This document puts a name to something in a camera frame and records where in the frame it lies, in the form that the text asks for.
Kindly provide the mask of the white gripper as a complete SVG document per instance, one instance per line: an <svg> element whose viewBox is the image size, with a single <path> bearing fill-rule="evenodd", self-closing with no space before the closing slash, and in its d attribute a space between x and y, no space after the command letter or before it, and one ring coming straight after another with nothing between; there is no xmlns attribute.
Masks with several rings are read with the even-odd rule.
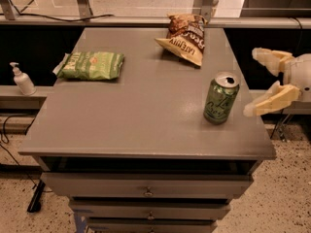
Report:
<svg viewBox="0 0 311 233"><path fill-rule="evenodd" d="M311 53L293 57L290 52L254 48L252 57L273 76L284 72L283 84L275 82L263 95L244 107L245 117L277 112L293 101L311 102Z"/></svg>

